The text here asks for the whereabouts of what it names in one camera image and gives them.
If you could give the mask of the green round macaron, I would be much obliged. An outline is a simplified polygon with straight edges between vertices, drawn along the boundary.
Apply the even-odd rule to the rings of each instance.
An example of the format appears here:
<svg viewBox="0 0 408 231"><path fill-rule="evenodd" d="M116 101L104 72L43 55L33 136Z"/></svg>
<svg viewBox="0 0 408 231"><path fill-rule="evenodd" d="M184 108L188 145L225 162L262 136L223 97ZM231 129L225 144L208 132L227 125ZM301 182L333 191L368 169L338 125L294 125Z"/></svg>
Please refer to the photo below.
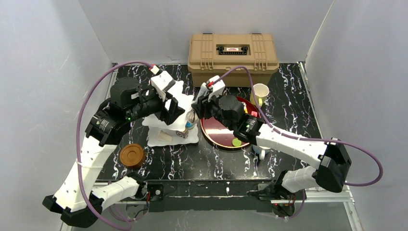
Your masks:
<svg viewBox="0 0 408 231"><path fill-rule="evenodd" d="M231 141L231 144L232 144L233 147L240 147L242 145L242 141L239 140L238 138L234 138Z"/></svg>

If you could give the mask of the white round cream puff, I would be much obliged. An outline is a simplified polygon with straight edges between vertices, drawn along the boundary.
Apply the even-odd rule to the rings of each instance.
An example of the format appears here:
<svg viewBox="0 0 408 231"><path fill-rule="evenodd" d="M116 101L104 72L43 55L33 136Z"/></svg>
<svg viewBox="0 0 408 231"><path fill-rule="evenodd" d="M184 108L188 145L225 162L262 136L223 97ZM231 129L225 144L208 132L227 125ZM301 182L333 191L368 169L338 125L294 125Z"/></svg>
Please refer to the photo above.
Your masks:
<svg viewBox="0 0 408 231"><path fill-rule="evenodd" d="M186 114L186 120L187 122L195 122L196 121L196 113L191 110Z"/></svg>

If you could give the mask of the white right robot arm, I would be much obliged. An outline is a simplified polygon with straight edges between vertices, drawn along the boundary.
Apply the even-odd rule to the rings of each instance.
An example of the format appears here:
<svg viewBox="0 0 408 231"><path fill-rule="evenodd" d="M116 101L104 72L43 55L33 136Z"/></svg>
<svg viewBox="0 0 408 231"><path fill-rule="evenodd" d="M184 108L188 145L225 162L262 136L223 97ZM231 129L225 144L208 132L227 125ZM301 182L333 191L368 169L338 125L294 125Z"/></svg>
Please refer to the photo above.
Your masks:
<svg viewBox="0 0 408 231"><path fill-rule="evenodd" d="M295 193L321 187L333 193L343 190L351 160L337 140L310 141L287 131L274 131L265 120L245 112L244 105L233 95L200 96L192 105L199 119L215 118L243 142L271 148L300 159L308 166L281 172L274 191Z"/></svg>

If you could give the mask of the pale green ceramic mug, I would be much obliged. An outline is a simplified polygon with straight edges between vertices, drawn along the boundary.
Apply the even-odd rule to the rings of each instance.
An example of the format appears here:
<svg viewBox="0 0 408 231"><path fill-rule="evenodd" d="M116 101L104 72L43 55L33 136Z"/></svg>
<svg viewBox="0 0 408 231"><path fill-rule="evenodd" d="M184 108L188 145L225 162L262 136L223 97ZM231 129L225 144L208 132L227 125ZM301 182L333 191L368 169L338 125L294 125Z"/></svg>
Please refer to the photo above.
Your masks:
<svg viewBox="0 0 408 231"><path fill-rule="evenodd" d="M262 83L254 84L251 87L250 102L256 106L261 107L269 95L269 88Z"/></svg>

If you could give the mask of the black base frame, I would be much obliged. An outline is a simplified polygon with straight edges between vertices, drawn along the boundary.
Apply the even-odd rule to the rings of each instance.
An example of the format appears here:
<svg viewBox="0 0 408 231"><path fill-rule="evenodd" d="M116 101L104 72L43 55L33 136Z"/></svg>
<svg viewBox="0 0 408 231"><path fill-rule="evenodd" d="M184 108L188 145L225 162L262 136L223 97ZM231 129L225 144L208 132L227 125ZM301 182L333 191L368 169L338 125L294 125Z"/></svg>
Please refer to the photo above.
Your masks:
<svg viewBox="0 0 408 231"><path fill-rule="evenodd" d="M148 180L123 201L148 202L150 212L252 210L294 215L305 196L301 191L275 191L274 184L275 180Z"/></svg>

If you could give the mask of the white mug blue base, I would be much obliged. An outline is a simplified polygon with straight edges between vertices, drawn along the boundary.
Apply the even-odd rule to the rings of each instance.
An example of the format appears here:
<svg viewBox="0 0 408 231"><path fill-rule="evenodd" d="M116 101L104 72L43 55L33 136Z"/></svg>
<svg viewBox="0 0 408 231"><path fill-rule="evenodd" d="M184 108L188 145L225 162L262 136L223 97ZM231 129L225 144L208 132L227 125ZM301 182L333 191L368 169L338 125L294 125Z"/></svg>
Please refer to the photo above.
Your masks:
<svg viewBox="0 0 408 231"><path fill-rule="evenodd" d="M270 152L270 148L264 147L264 146L257 146L257 145L252 145L252 149L256 155L259 156L259 160L263 161L265 159L265 156Z"/></svg>

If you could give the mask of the red round tray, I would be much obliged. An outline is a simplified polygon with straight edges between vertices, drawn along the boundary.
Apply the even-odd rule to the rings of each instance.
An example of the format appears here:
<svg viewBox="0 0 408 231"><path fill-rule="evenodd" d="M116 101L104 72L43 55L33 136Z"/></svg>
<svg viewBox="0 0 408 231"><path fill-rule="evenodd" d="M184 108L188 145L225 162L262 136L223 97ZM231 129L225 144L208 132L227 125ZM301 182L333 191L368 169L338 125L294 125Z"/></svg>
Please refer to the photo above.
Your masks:
<svg viewBox="0 0 408 231"><path fill-rule="evenodd" d="M211 117L201 119L201 129L204 135L215 145L223 148L237 149L255 143L255 136L263 119L251 115L252 111L257 111L255 106L249 101L233 95L222 96L219 101L222 120L217 121ZM233 147L231 141L238 138L242 141L240 147Z"/></svg>

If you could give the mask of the blue sprinkled donut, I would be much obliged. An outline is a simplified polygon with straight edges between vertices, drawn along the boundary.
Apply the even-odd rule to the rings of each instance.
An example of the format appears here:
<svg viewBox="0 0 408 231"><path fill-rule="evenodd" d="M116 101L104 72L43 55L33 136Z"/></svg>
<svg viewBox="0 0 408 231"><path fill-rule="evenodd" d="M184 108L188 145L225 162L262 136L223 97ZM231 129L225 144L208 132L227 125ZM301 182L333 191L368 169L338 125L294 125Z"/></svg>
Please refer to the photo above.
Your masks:
<svg viewBox="0 0 408 231"><path fill-rule="evenodd" d="M185 128L186 129L193 129L195 126L196 126L196 124L197 124L198 122L197 121L195 121L195 122L187 122L186 123L186 125L185 125Z"/></svg>

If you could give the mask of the white three-tier dessert stand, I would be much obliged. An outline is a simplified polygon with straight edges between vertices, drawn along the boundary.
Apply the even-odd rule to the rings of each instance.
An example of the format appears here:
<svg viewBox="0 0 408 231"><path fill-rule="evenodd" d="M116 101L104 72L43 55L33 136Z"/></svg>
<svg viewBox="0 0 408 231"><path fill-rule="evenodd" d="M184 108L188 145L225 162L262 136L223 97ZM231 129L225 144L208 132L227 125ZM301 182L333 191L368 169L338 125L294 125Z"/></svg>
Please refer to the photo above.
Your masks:
<svg viewBox="0 0 408 231"><path fill-rule="evenodd" d="M185 110L185 112L180 115L173 124L166 125L165 122L160 121L155 115L150 115L144 118L142 125L149 128L147 137L147 145L149 147L198 143L198 128L196 126L193 129L188 130L189 135L185 139L176 135L176 131L183 131L186 129L186 114L191 110L191 104L194 98L193 95L182 93L183 84L183 81L176 81L176 84L169 91L178 100L178 105ZM156 136L161 130L172 136L173 140L171 142L158 141Z"/></svg>

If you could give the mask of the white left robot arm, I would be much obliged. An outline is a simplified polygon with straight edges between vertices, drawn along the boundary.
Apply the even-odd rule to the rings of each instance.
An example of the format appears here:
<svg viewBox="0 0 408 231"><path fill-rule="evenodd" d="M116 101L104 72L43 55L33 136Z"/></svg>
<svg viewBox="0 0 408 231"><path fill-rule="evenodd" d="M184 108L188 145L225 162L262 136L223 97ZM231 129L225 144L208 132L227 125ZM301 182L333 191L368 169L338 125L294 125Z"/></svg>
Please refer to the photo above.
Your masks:
<svg viewBox="0 0 408 231"><path fill-rule="evenodd" d="M192 95L183 93L182 81L164 74L144 83L132 77L117 80L77 145L77 158L67 178L55 194L44 198L43 205L60 214L66 225L88 228L117 202L131 197L145 199L145 180L134 172L104 187L96 188L94 183L132 122L143 119L183 131L192 101Z"/></svg>

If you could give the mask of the tan plastic toolbox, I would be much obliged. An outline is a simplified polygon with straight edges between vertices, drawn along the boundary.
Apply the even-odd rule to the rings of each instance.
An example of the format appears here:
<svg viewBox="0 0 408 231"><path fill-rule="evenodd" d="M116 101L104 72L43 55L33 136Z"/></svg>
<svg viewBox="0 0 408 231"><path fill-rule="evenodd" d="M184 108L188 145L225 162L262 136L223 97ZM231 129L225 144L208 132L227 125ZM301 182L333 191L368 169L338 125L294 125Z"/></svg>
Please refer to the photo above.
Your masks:
<svg viewBox="0 0 408 231"><path fill-rule="evenodd" d="M190 39L188 70L195 87L213 76L224 77L227 87L249 87L245 66L253 83L268 84L280 63L271 34L194 34Z"/></svg>

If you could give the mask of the brown wooden coaster stack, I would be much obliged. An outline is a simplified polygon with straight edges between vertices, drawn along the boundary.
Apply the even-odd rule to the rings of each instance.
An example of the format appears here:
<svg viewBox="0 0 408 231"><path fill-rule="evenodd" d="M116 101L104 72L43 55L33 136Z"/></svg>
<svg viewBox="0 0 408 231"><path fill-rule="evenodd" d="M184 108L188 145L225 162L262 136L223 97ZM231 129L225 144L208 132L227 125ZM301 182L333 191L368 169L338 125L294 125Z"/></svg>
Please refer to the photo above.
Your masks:
<svg viewBox="0 0 408 231"><path fill-rule="evenodd" d="M128 144L122 148L119 154L121 163L130 169L140 168L146 158L146 153L139 144Z"/></svg>

